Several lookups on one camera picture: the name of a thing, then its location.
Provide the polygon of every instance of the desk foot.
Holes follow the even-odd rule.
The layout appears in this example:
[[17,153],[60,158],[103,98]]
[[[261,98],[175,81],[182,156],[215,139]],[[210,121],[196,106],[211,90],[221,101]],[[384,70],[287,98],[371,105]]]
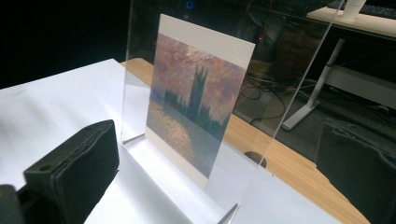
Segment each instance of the desk foot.
[[294,126],[296,126],[303,118],[305,118],[309,113],[311,113],[312,110],[314,110],[317,105],[319,104],[319,101],[315,101],[311,106],[304,105],[301,107],[297,112],[295,112],[290,118],[285,120],[281,128],[284,131],[290,131]]

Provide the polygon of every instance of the transparent plastic sheet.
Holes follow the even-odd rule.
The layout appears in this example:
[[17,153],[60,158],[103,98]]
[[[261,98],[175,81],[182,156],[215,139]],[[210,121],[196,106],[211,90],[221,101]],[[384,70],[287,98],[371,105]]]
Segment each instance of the transparent plastic sheet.
[[[191,196],[191,201],[195,201],[195,204],[207,203],[203,207],[208,208],[200,206],[194,208],[192,206],[194,203],[191,203],[190,209],[205,210],[200,215],[213,218],[208,220],[220,220],[236,204],[240,208],[234,214],[233,223],[254,223],[265,220],[268,213],[257,212],[257,209],[262,209],[262,204],[252,201],[252,198],[260,198],[261,194],[252,196],[251,190],[257,185],[265,189],[265,186],[271,186],[271,182],[278,181],[265,178],[264,182],[258,182],[258,179],[263,176],[263,167],[267,168],[265,171],[269,171],[268,174],[275,174],[285,181],[285,178],[292,174],[288,170],[292,170],[293,165],[301,165],[296,164],[294,160],[285,159],[284,153],[290,152],[285,151],[287,150],[285,146],[274,138],[294,97],[298,93],[302,96],[309,94],[303,90],[315,84],[310,80],[303,82],[303,79],[321,41],[329,30],[330,23],[311,20],[307,15],[318,8],[326,7],[330,2],[315,0],[132,1],[130,36],[125,64],[127,67],[125,90],[128,92],[125,93],[124,99],[121,137],[121,140],[125,142],[125,148],[137,160],[151,158],[147,152],[146,154],[134,154],[134,152],[138,150],[137,148],[146,147],[142,142],[147,137],[148,130],[145,127],[147,113],[152,112],[152,106],[150,110],[148,101],[149,87],[152,85],[151,80],[156,65],[155,56],[161,14],[255,44],[238,97],[234,101],[233,113],[229,117],[222,141],[219,142],[219,151],[216,153],[213,167],[210,166],[208,173],[204,174],[205,183],[200,185],[192,181],[186,184],[185,181],[180,181],[177,190],[187,188],[191,195],[200,198],[193,199],[194,196],[187,193]],[[144,109],[136,112],[136,108],[142,105]],[[139,119],[131,118],[132,115],[125,111],[127,107],[134,110],[134,116],[138,116]],[[172,157],[163,151],[162,154],[165,155],[166,160]],[[146,167],[150,167],[151,162],[155,161],[147,161]],[[310,163],[305,165],[308,168],[312,166]],[[183,171],[178,173],[179,169],[183,169],[180,167],[184,165],[177,164],[176,170],[171,169],[171,172],[175,173],[173,180],[175,182],[179,181],[177,179],[181,175],[186,174]],[[159,185],[166,182],[161,180],[161,176],[153,178],[160,179]],[[169,192],[172,190],[167,188],[173,187],[165,186],[163,190],[168,191],[166,193],[169,193],[171,198],[174,197],[173,200],[176,203],[186,202],[185,199],[180,200],[177,196],[172,196],[177,192]],[[257,209],[251,209],[255,203]],[[185,208],[180,207],[180,210],[186,213]],[[192,214],[186,216],[191,217],[191,220],[196,220]],[[274,219],[274,221],[282,220],[281,217],[277,218],[280,219]]]

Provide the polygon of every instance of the black object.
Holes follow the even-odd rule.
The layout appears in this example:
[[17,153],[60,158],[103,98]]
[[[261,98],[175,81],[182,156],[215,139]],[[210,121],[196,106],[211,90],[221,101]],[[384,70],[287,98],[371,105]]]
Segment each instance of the black object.
[[84,223],[116,176],[119,164],[113,120],[87,126],[24,171],[26,185],[16,193],[18,200],[12,196],[11,186],[0,188],[0,220]]
[[372,223],[396,223],[396,144],[340,120],[324,123],[318,169]]
[[[340,10],[344,10],[346,6],[345,1],[343,5],[341,5]],[[340,6],[341,0],[330,2],[327,7],[337,9]],[[391,7],[380,7],[380,6],[373,6],[373,5],[363,5],[361,8],[360,14],[370,15],[370,16],[377,16],[387,19],[396,20],[396,9]]]

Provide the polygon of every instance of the impressionist painting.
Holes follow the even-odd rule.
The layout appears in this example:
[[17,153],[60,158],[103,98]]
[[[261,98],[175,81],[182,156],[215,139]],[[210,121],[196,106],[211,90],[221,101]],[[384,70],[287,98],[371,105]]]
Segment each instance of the impressionist painting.
[[147,126],[208,177],[245,73],[246,67],[158,33]]

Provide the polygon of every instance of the painting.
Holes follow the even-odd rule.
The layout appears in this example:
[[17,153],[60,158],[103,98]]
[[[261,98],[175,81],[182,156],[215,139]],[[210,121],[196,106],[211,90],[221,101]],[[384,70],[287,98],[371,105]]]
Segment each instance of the painting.
[[[231,38],[232,44],[206,44],[223,38]],[[230,60],[237,45],[246,56],[236,54]],[[147,127],[205,177],[215,162],[253,49],[248,42],[161,16]]]

